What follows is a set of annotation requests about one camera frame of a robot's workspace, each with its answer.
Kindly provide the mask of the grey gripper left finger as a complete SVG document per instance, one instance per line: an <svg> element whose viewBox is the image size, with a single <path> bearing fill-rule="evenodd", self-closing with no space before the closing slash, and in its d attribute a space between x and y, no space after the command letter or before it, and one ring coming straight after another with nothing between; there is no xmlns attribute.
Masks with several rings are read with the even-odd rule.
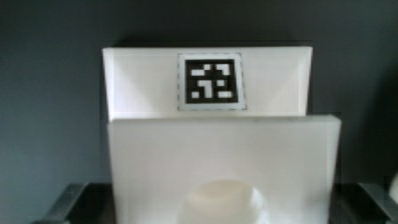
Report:
<svg viewBox="0 0 398 224"><path fill-rule="evenodd" d="M86 188L86 183L73 183L68 185L45 217L34 221L33 224L72 224L68 216L72 215Z"/></svg>

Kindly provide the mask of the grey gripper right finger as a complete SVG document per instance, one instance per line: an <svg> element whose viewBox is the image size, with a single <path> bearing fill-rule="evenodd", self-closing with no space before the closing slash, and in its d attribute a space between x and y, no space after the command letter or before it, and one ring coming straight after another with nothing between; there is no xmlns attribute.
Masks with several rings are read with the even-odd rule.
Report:
<svg viewBox="0 0 398 224"><path fill-rule="evenodd" d="M398 203L381 185L359 184L365 192L359 215L370 224L398 224Z"/></svg>

